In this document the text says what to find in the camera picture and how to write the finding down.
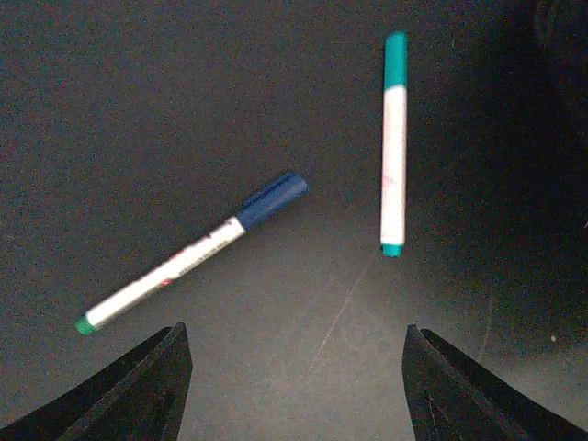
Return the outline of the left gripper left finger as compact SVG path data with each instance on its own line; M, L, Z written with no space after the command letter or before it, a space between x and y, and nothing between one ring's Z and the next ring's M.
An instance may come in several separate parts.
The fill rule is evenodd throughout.
M192 372L186 326L165 327L61 397L1 429L3 440L176 440Z

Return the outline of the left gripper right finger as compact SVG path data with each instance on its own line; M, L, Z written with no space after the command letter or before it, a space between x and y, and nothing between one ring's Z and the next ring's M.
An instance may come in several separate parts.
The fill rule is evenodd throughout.
M417 440L585 440L448 341L407 327L401 372Z

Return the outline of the green cap marker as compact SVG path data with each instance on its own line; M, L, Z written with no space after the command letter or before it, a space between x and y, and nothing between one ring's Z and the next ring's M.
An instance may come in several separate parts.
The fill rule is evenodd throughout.
M379 242L387 257L405 244L407 158L407 35L391 33L384 48Z

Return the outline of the blue cap marker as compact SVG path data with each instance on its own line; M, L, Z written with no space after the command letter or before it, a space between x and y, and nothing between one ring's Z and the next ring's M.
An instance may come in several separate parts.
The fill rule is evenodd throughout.
M89 335L107 322L184 276L204 261L266 221L309 189L299 175L286 173L251 198L218 228L181 249L149 273L119 289L89 309L76 323L77 331Z

